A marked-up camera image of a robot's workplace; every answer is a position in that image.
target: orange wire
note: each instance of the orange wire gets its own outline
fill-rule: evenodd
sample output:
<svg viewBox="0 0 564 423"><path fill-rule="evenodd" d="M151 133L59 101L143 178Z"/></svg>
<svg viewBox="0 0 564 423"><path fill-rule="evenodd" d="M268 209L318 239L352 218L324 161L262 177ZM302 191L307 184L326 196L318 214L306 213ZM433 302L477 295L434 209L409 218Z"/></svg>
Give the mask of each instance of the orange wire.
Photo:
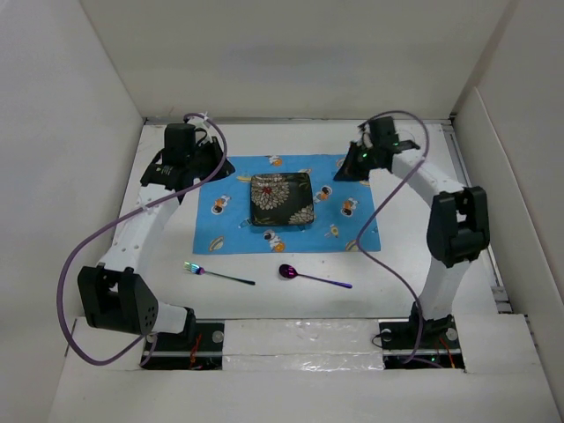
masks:
<svg viewBox="0 0 564 423"><path fill-rule="evenodd" d="M456 366L455 366L455 361L452 360L452 354L450 353L450 348L449 348L449 346L447 345L446 342L444 342L444 341L442 340L442 338L439 338L439 341L441 341L441 344L444 345L444 347L447 349L447 353L449 353L450 366L451 366L452 368L456 368Z"/></svg>
<svg viewBox="0 0 564 423"><path fill-rule="evenodd" d="M202 334L200 333L196 338L196 344L192 347L192 350L190 351L190 365L188 368L192 368L194 366L194 363L196 362L196 353L197 353L197 349L200 346L201 340L202 340Z"/></svg>

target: floral patterned box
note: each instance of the floral patterned box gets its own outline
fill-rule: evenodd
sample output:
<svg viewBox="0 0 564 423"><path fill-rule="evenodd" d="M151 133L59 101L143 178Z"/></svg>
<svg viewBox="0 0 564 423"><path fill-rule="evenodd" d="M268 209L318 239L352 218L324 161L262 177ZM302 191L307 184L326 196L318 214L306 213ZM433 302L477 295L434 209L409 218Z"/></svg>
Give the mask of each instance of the floral patterned box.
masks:
<svg viewBox="0 0 564 423"><path fill-rule="evenodd" d="M309 174L255 174L250 180L250 220L255 226L304 226L314 222Z"/></svg>

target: spoon handle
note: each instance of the spoon handle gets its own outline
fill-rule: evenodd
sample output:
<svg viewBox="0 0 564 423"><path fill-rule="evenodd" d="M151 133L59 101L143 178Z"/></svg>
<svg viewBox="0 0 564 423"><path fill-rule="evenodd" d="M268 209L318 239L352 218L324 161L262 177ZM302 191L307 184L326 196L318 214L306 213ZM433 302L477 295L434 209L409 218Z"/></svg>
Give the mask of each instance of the spoon handle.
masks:
<svg viewBox="0 0 564 423"><path fill-rule="evenodd" d="M342 286L343 288L351 289L351 288L353 287L351 284L346 284L346 283L344 283L344 282L337 282L337 281L335 281L335 280L328 280L328 279L316 278L315 276L302 275L301 273L299 273L299 276L302 276L303 278L318 280L318 281L320 281L320 282L325 282L325 283L327 283L327 284Z"/></svg>

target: white table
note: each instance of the white table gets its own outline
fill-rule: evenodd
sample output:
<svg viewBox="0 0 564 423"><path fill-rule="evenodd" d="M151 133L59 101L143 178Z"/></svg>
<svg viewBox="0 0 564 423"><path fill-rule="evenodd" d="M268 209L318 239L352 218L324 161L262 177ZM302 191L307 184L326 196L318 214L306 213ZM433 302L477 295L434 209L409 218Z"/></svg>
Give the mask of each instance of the white table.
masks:
<svg viewBox="0 0 564 423"><path fill-rule="evenodd" d="M355 121L304 121L293 123L224 124L229 155L346 154L348 141L358 136ZM456 177L440 123L427 125L431 136L429 160ZM400 121L402 139L415 137L422 144L423 131L413 121ZM137 200L139 180L155 153L162 148L165 126L143 129L122 214ZM381 201L399 180L387 171L374 171L371 187ZM161 301L191 307L197 318L383 317L409 314L413 297L392 275L360 253L261 254L194 256L192 243L197 216L197 193L190 193L168 221L152 257L146 283ZM427 276L430 254L426 232L427 205L404 187L378 217L382 251L376 253L398 270L416 292ZM219 278L200 278L182 269L193 261L211 271L253 279L255 287ZM280 280L278 267L290 263L300 271L322 278L350 282L352 290L339 289L297 278ZM456 296L454 311L461 314L496 313L490 285L494 274L486 253L467 272Z"/></svg>
<svg viewBox="0 0 564 423"><path fill-rule="evenodd" d="M347 140L355 135L355 123L234 124L223 125L223 129L232 154L345 153ZM402 122L398 127L420 141L420 131L414 125ZM429 129L430 160L454 176L441 125L432 124ZM164 127L144 128L122 212L135 203L138 181L161 147L163 131ZM376 201L396 183L386 172L375 174L372 190ZM413 299L398 281L354 253L193 257L196 195L186 196L169 221L147 283L159 299L193 307L198 318L263 319L226 322L224 353L239 360L216 372L144 371L137 366L140 344L102 368L85 364L70 351L50 423L559 421L524 318L496 313L490 290L494 275L486 257L472 265L455 301L466 372L382 371L382 356L369 344L377 326L372 320L345 319L303 336L302 328L308 324L315 327L315 323L290 322L290 329L285 329L283 321L267 319L404 316ZM379 218L382 251L378 256L400 270L417 292L429 264L425 243L428 214L423 201L405 189ZM191 277L182 271L186 259L216 271L254 278L258 284L248 287ZM322 276L349 280L354 288L344 290L306 280L282 282L276 269L285 261ZM353 334L343 332L339 325ZM74 338L101 359L119 351L134 336L95 330L80 318ZM311 360L312 354L317 362L348 354L361 367L369 362L371 368L333 372L288 369L297 368L294 364L301 359Z"/></svg>

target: cartoon print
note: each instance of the cartoon print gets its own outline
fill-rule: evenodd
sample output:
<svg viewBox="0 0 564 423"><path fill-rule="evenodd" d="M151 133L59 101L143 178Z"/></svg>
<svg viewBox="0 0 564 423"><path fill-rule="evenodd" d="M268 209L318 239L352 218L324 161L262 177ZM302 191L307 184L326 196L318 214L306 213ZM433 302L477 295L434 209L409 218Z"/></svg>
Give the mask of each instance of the cartoon print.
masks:
<svg viewBox="0 0 564 423"><path fill-rule="evenodd" d="M356 245L356 240L352 240L346 243L345 251L358 251L359 246Z"/></svg>
<svg viewBox="0 0 564 423"><path fill-rule="evenodd" d="M221 235L221 236L217 237L215 240L213 240L212 242L210 242L210 247L208 248L210 250L210 252L217 251L218 249L221 249L221 247L223 247L223 241L224 240L225 240L224 236Z"/></svg>
<svg viewBox="0 0 564 423"><path fill-rule="evenodd" d="M359 205L359 202L352 197L348 197L343 202L343 208L341 209L341 214L350 218L353 215L353 211L356 210L356 206Z"/></svg>
<svg viewBox="0 0 564 423"><path fill-rule="evenodd" d="M314 195L314 203L325 201L333 193L333 188L329 185L323 185Z"/></svg>
<svg viewBox="0 0 564 423"><path fill-rule="evenodd" d="M239 224L239 229L241 229L242 227L245 226L249 226L251 224L251 219L250 218L246 218L245 220L243 220L240 224Z"/></svg>
<svg viewBox="0 0 564 423"><path fill-rule="evenodd" d="M281 253L286 249L286 245L280 237L276 235L276 233L272 229L268 229L264 231L263 238L268 241L269 245L271 246L271 250L275 253Z"/></svg>
<svg viewBox="0 0 564 423"><path fill-rule="evenodd" d="M215 200L215 203L213 204L213 206L211 207L211 212L213 214L221 214L223 213L223 211L225 210L225 208L227 207L227 203L229 203L229 200L231 199L230 196L221 196L220 198L218 198L217 200Z"/></svg>
<svg viewBox="0 0 564 423"><path fill-rule="evenodd" d="M329 225L329 232L327 234L325 234L325 238L329 238L331 236L334 236L335 238L338 238L338 227L336 227L335 225Z"/></svg>
<svg viewBox="0 0 564 423"><path fill-rule="evenodd" d="M268 157L268 161L273 166L281 166L282 163L284 163L279 156L266 156L266 157Z"/></svg>

